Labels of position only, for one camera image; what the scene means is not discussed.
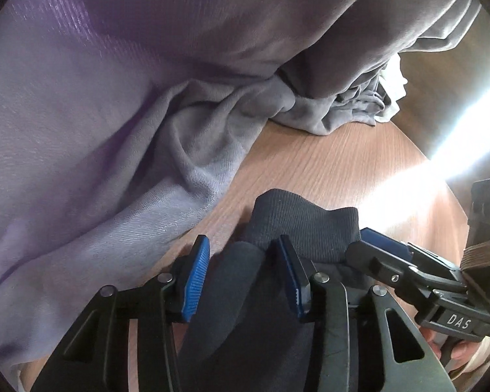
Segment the person's right hand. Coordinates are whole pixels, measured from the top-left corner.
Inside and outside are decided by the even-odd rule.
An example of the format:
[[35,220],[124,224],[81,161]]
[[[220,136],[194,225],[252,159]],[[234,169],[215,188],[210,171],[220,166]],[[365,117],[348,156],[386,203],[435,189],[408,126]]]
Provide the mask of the person's right hand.
[[[436,338],[436,332],[426,327],[420,327],[419,332],[422,334],[422,336],[424,337],[425,341],[432,349],[434,354],[438,358],[441,358],[442,356],[441,348],[434,342],[434,339]],[[457,370],[460,367],[466,365],[470,361],[472,356],[478,351],[480,345],[481,345],[480,342],[464,342],[464,341],[456,344],[451,352],[450,368],[452,370]]]

